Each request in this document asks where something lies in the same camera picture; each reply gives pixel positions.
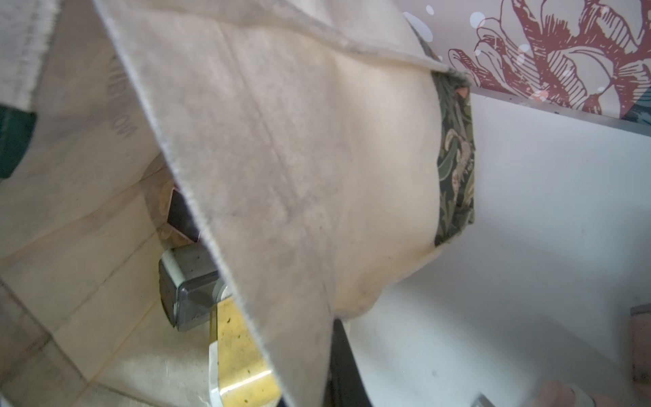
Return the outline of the cream green-handled tote bag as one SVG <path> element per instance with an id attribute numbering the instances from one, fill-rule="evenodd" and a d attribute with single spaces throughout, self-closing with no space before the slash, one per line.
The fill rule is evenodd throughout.
<path id="1" fill-rule="evenodd" d="M 157 297 L 172 188 L 283 400 L 474 220 L 470 81 L 392 1 L 4 1 L 1 310 L 84 378 Z"/>

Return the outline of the pink dark-faced pencil sharpener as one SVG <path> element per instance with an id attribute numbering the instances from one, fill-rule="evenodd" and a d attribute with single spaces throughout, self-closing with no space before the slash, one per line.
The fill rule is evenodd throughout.
<path id="1" fill-rule="evenodd" d="M 184 194 L 178 187 L 171 189 L 166 223 L 189 241 L 193 243 L 199 242 L 201 232 L 193 220 Z"/>

